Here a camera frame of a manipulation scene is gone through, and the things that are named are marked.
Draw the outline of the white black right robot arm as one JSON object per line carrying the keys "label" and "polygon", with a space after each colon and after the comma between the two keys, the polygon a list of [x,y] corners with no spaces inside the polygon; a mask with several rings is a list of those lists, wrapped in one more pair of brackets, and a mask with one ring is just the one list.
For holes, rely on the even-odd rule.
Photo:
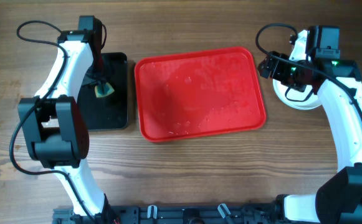
{"label": "white black right robot arm", "polygon": [[258,66],[262,77],[298,90],[312,87],[328,118],[338,159],[337,173],[316,193],[279,196],[272,218],[286,223],[362,223],[362,82],[357,63],[266,55]]}

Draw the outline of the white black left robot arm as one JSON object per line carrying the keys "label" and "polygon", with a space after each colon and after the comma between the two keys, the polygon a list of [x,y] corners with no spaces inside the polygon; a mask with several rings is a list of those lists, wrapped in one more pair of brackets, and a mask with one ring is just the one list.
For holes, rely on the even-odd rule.
{"label": "white black left robot arm", "polygon": [[[107,207],[105,194],[93,178],[87,162],[89,135],[77,98],[87,70],[101,49],[101,38],[92,30],[62,31],[54,46],[57,56],[41,88],[18,105],[20,122],[9,145],[13,166],[27,175],[54,174],[73,203],[73,211],[96,222]],[[20,167],[14,157],[14,142],[22,131],[29,156],[43,171]]]}

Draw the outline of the white plate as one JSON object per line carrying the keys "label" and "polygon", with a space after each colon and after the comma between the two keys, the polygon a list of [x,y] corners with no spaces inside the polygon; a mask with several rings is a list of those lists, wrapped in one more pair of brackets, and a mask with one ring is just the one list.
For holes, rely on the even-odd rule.
{"label": "white plate", "polygon": [[278,98],[291,108],[312,110],[322,105],[310,85],[301,92],[281,84],[280,81],[273,80],[273,88]]}

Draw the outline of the green yellow sponge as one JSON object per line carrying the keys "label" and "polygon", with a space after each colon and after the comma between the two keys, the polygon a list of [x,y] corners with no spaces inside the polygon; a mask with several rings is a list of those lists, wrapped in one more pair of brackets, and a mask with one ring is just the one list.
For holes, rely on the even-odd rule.
{"label": "green yellow sponge", "polygon": [[97,98],[104,98],[115,92],[114,88],[111,86],[111,84],[109,84],[109,82],[99,83],[95,86],[94,91]]}

